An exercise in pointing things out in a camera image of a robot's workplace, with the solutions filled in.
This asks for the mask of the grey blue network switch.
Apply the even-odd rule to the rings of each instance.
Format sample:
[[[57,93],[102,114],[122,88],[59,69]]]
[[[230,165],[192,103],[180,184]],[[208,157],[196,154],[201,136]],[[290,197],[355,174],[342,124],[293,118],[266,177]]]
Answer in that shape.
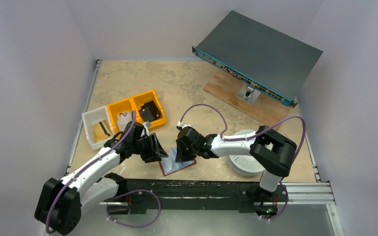
[[[232,10],[192,53],[294,108],[323,51]]]

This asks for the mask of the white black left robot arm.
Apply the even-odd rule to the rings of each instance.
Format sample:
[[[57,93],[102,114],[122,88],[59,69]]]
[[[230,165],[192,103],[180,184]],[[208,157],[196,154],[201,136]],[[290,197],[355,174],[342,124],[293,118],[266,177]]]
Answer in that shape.
[[[83,213],[109,199],[130,201],[132,194],[148,193],[159,201],[151,190],[129,190],[127,179],[112,173],[132,155],[139,155],[145,163],[159,162],[168,154],[155,133],[145,124],[130,121],[125,131],[114,134],[98,153],[76,171],[61,179],[48,179],[41,190],[34,213],[45,224],[47,234],[69,234],[77,226]]]

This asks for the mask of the yellow double compartment bin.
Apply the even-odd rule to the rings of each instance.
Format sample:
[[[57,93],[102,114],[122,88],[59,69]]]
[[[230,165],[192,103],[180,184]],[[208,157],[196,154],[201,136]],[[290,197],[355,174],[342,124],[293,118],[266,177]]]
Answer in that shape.
[[[164,109],[154,90],[149,90],[129,98],[113,102],[107,105],[108,115],[111,121],[111,128],[115,133],[123,131],[119,118],[122,113],[135,112],[136,121],[151,123],[150,130],[165,125],[167,119]]]

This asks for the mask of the white plastic bin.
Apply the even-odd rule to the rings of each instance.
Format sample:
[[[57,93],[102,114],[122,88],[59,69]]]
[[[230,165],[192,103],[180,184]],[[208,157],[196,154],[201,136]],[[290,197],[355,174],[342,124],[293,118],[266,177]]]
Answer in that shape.
[[[103,147],[114,135],[107,106],[82,113],[82,121],[87,141],[93,150]]]

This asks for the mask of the grey metal bracket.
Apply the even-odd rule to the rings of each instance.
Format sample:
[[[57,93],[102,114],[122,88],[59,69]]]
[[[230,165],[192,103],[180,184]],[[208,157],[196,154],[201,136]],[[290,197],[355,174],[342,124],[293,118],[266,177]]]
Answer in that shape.
[[[254,104],[260,95],[261,92],[259,90],[247,85],[240,88],[237,97],[250,104]]]

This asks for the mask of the white filament spool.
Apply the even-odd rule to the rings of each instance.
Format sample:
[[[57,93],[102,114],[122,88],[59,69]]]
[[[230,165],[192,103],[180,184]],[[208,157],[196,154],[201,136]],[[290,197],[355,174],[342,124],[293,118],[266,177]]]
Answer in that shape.
[[[227,162],[232,170],[246,177],[258,176],[265,170],[256,159],[248,155],[229,155]]]

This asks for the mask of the red leather card holder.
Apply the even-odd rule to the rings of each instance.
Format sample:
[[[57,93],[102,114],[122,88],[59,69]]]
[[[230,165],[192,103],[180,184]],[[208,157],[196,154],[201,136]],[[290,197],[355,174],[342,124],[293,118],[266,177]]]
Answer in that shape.
[[[180,170],[183,170],[187,167],[190,167],[196,164],[195,159],[186,161],[186,162],[177,162],[176,157],[177,157],[177,149],[174,147],[169,151],[167,158],[162,158],[161,161],[159,161],[159,165],[160,165],[163,176],[171,175],[175,172],[178,172]]]

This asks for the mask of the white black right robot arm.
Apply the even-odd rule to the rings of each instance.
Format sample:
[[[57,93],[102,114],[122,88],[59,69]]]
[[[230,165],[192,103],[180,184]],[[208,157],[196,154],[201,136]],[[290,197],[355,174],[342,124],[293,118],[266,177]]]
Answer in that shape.
[[[186,162],[197,157],[204,159],[230,155],[251,156],[264,172],[257,186],[257,195],[268,200],[276,193],[281,180],[290,174],[297,144],[268,126],[260,126],[256,132],[246,135],[201,135],[190,125],[177,128],[176,162]]]

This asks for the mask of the grey metal plate in bin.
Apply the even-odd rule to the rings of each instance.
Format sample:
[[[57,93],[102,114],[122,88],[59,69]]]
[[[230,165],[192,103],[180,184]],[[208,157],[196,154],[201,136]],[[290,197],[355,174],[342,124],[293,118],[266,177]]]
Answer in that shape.
[[[125,131],[126,126],[129,122],[133,121],[133,112],[132,111],[126,111],[119,113],[117,115],[117,121],[116,124],[120,131]]]

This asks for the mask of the black square part in bin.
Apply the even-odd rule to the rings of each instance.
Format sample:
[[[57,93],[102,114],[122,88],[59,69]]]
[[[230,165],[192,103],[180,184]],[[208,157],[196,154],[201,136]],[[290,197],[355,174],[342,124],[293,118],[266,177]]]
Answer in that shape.
[[[143,121],[152,122],[161,118],[161,111],[154,101],[146,102],[139,110]]]

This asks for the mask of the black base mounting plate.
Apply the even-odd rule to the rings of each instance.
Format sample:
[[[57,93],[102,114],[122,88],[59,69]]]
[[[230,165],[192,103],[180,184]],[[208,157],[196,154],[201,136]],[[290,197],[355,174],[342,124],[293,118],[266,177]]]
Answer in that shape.
[[[257,182],[214,180],[170,180],[124,178],[105,175],[119,185],[113,202],[125,204],[123,214],[145,214],[148,210],[235,210],[273,217],[278,204],[289,198],[286,187],[274,193],[259,188]]]

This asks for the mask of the gold card with black stripe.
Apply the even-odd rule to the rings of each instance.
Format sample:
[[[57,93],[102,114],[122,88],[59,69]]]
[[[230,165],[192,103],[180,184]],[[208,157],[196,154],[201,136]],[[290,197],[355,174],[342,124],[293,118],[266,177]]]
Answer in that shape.
[[[102,142],[112,136],[107,120],[101,120],[93,125],[95,142]]]

